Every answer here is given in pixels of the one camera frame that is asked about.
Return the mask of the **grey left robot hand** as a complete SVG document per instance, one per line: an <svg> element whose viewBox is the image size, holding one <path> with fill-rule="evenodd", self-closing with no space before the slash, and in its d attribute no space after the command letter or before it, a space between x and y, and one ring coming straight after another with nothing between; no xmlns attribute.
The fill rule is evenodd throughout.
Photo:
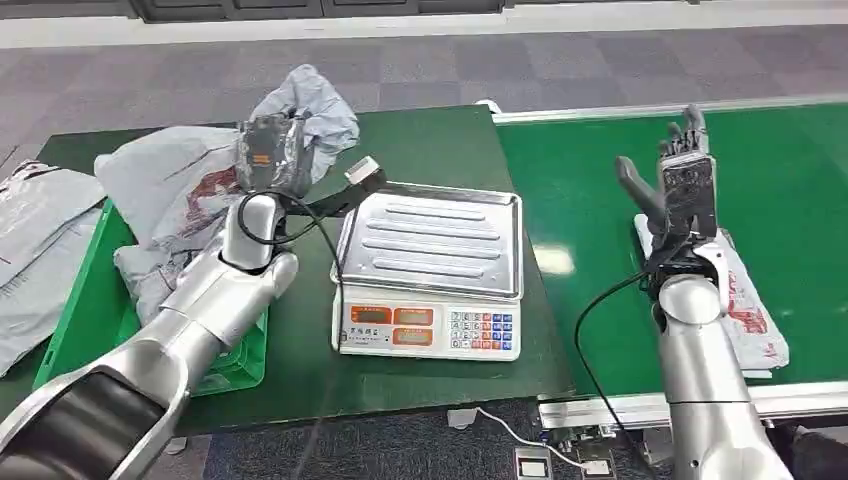
<svg viewBox="0 0 848 480"><path fill-rule="evenodd" d="M284 192L303 198L313 185L314 147L306 139L308 113L257 116L239 126L237 174L248 193Z"/></svg>

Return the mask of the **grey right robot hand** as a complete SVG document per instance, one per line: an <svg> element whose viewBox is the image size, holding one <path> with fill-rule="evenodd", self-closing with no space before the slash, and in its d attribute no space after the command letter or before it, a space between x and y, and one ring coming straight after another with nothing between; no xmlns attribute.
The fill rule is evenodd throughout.
<svg viewBox="0 0 848 480"><path fill-rule="evenodd" d="M682 112L685 124L668 125L668 138L660 142L657 160L658 187L651 187L626 156L615 159L619 184L647 217L655 252L669 250L694 235L717 236L716 160L709 152L703 112L695 104Z"/></svg>

